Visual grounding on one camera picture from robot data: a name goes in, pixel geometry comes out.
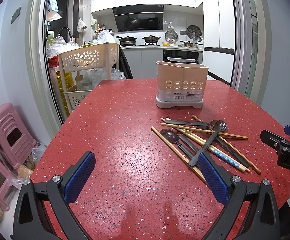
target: range hood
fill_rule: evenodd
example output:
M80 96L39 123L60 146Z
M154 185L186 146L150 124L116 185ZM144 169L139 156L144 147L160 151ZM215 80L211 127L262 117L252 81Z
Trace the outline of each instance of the range hood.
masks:
M113 8L118 32L163 30L164 5L141 4Z

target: dark plastic spoon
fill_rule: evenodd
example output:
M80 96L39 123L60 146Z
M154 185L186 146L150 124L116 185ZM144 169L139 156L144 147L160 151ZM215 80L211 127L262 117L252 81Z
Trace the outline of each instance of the dark plastic spoon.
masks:
M162 129L160 131L161 135L163 135L170 143L176 144L178 146L179 149L182 150L182 152L184 152L189 159L192 159L194 157L194 155L192 154L192 152L190 150L188 150L185 145L181 144L179 142L179 137L178 135L170 130L170 129Z
M205 152L212 142L215 140L219 132L225 131L227 129L227 123L223 120L214 120L211 121L211 126L214 128L214 132L211 134L211 136L208 138L208 140L204 143L204 145L201 147L198 153L195 154L194 158L191 159L189 162L190 166L195 166L195 164L198 161L198 157L201 153Z

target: beige plastic basket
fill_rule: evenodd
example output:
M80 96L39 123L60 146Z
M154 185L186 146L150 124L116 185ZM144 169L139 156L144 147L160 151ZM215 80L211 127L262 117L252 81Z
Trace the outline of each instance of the beige plastic basket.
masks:
M68 96L72 109L75 109L90 92L91 90L77 91L75 85L69 88L67 92L64 92L64 94Z
M201 64L181 64L158 61L157 63L157 98L163 102L202 101L208 67Z
M64 95L70 113L90 91L77 91L76 86L67 90L64 73L77 72L77 76L79 76L81 70L106 67L107 79L111 80L112 66L116 64L116 68L119 69L118 46L117 43L103 43L70 50L58 55Z

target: printed label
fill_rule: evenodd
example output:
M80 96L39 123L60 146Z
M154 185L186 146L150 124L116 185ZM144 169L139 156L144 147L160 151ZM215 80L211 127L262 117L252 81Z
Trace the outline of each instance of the printed label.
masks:
M161 101L202 101L201 90L160 90L157 89L157 98Z

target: red speckled table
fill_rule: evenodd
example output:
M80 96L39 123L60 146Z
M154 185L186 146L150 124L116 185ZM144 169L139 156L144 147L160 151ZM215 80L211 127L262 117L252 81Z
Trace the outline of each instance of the red speckled table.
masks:
M276 165L275 151L259 134L268 129L288 137L269 114L220 81L207 82L202 109L160 109L155 95L155 79L103 81L53 138L31 179L42 182L62 175L85 151L92 151L95 170L70 207L94 240L201 239L223 205L150 130L162 129L161 117L191 120L195 114L203 121L226 120L227 132L249 136L248 141L229 141L262 170L261 176L215 160L245 181L269 179L282 206L290 196L290 171ZM48 210L64 238L49 206ZM244 205L229 239L246 210Z

